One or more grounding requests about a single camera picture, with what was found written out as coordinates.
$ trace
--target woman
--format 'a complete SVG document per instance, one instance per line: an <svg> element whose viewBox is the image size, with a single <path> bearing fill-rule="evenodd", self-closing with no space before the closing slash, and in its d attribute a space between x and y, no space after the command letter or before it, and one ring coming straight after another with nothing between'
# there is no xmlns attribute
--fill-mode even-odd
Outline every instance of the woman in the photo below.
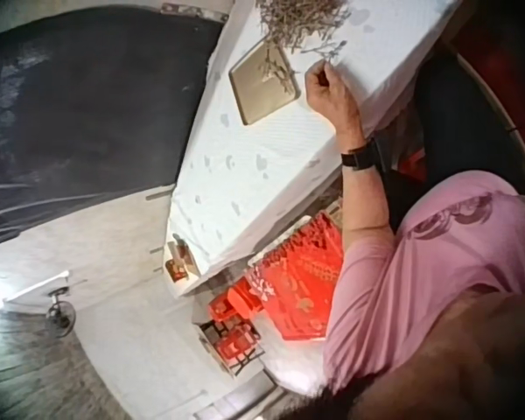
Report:
<svg viewBox="0 0 525 420"><path fill-rule="evenodd" d="M421 70L429 191L394 235L347 86L324 62L305 84L339 152L364 164L342 169L345 260L328 382L280 418L524 418L525 179L483 94L454 58Z"/></svg>

